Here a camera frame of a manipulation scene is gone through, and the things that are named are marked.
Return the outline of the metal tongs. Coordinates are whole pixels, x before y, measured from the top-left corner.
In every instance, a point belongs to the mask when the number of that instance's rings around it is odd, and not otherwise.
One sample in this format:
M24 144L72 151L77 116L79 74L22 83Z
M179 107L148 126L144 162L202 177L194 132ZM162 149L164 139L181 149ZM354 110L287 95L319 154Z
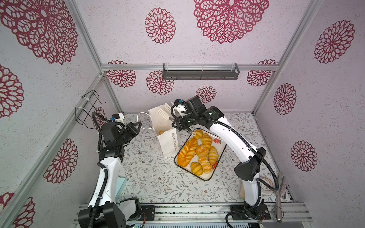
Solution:
M170 113L170 111L171 111L171 107L167 104L167 103L165 103L165 104L163 104L163 105L160 105L160 106L158 106L157 107L157 113L161 116L161 117L163 117L164 119L166 119L166 120L170 120L170 121L174 121L174 119L173 119L173 117L171 116L171 113Z

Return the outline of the white paper bag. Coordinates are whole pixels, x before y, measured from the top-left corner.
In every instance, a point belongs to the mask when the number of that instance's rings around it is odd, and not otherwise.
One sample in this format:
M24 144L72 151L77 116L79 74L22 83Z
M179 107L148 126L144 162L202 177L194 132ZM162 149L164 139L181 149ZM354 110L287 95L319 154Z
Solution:
M157 113L157 107L148 110L148 112L140 112L137 114L137 121L139 115L143 114L149 117L152 126L142 127L144 130L154 130L157 141L160 145L161 152L165 158L176 155L179 152L179 143L177 130L172 127L172 121L166 120Z

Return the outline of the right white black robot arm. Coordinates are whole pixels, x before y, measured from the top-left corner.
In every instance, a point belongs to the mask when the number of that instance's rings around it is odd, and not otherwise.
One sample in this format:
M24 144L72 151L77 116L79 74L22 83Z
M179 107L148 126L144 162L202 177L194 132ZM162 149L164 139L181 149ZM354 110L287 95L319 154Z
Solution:
M172 126L177 130L189 130L190 126L201 125L221 138L235 152L239 164L235 174L242 180L245 191L244 208L229 212L226 217L241 215L248 219L268 219L268 208L261 198L261 186L273 192L279 189L278 178L265 160L266 150L247 141L215 106L206 108L199 97L186 101L177 99L171 106Z

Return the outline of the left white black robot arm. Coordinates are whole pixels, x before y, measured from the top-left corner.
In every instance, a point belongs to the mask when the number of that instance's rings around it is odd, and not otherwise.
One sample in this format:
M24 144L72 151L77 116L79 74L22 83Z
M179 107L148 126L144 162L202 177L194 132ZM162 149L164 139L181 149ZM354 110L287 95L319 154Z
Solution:
M117 181L125 146L138 136L142 123L124 124L122 113L106 119L93 112L91 117L98 131L100 173L88 207L79 212L78 223L82 228L127 228L128 220L138 220L144 213L137 197L116 202Z

